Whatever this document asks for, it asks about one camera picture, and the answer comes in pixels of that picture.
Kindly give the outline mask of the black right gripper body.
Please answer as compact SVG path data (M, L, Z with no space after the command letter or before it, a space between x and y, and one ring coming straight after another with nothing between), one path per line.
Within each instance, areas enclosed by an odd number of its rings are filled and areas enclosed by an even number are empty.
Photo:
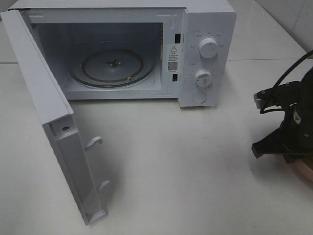
M308 117L303 117L298 108L297 104L291 105L279 127L284 157L313 155L313 113L309 111Z

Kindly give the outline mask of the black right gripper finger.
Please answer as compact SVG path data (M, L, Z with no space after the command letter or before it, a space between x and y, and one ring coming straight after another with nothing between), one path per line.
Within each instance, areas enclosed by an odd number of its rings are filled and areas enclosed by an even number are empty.
M297 160L305 158L306 155L303 154L284 154L283 158L287 164L292 164Z
M276 129L263 139L258 142L255 142L251 146L251 150L255 158L259 158L267 154L284 154L286 149L282 143L282 134L280 129Z

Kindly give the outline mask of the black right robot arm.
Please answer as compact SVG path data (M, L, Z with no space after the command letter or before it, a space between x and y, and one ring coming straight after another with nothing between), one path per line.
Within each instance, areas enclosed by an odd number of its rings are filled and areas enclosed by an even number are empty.
M252 144L256 158L282 155L287 163L313 155L313 70L301 81L292 81L254 95L259 110L272 106L285 112L280 126Z

